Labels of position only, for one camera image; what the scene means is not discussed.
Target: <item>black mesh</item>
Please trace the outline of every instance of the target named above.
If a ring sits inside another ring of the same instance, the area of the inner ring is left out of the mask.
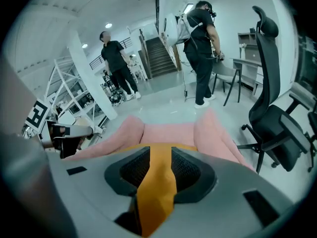
[[[120,168],[120,176],[130,184],[140,186],[150,168],[150,152],[145,152]]]
[[[194,185],[201,175],[199,168],[195,164],[175,152],[172,152],[171,168],[175,175],[177,192]]]

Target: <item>black office chair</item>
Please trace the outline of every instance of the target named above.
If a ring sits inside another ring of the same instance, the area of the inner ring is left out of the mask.
[[[278,51],[274,42],[278,28],[261,8],[253,6],[252,9],[260,16],[256,41],[264,74],[263,91],[249,112],[252,127],[248,124],[242,126],[242,130],[247,128],[250,131],[257,143],[240,145],[238,149],[253,149],[259,153],[257,173],[260,172],[265,152],[274,160],[272,167],[281,164],[286,171],[291,171],[301,151],[307,153],[310,149],[310,142],[301,127],[290,116],[298,104],[304,104],[290,95],[294,101],[287,111],[270,105],[280,93]]]

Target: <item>pink fabric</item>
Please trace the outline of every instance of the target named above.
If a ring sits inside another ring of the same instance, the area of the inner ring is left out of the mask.
[[[146,124],[141,144],[179,143],[189,146],[194,144],[194,124]]]
[[[201,153],[234,161],[253,170],[211,109],[195,122],[194,142]]]
[[[65,159],[95,158],[137,145],[140,143],[143,131],[144,123],[137,117],[129,116],[110,138]]]

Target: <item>tiled floor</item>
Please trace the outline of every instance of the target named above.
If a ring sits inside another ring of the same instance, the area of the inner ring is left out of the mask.
[[[137,116],[145,123],[194,122],[205,110],[195,110],[195,99],[193,98],[184,101],[184,86],[182,80],[179,79],[180,75],[179,72],[176,72],[174,75],[168,74],[161,78],[158,77],[152,82],[144,84],[142,88],[139,84],[140,91],[141,89],[144,91],[143,97],[140,100],[131,100],[116,107],[118,117],[107,122],[103,138],[98,139],[98,142],[112,135],[128,115]],[[196,83],[187,85],[188,97],[194,96],[195,88]],[[248,113],[254,104],[250,99],[250,92],[243,88],[241,101],[237,103],[238,91],[237,88],[234,88],[226,107],[223,107],[226,94],[223,93],[220,84],[216,88],[215,95],[216,99],[211,102],[211,108],[216,112],[218,119],[236,144],[255,143],[248,131],[241,130],[241,125],[249,122]],[[288,95],[284,95],[275,104],[285,110],[291,101]],[[292,113],[292,117],[302,126],[304,131],[311,133],[306,113],[304,108],[298,107]],[[248,163],[256,167],[258,155],[255,152],[241,150],[241,153]],[[272,159],[265,155],[260,176],[283,191],[292,201],[296,202],[302,199],[316,175],[316,168],[311,173],[307,172],[310,164],[309,154],[302,154],[291,172],[286,172],[281,165],[273,169],[272,162]]]

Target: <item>backpack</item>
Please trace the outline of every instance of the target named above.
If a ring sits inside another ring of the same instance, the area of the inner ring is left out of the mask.
[[[199,23],[195,27],[191,27],[186,14],[176,17],[172,13],[167,15],[164,22],[164,35],[168,45],[184,43],[191,37],[192,32],[203,23]]]

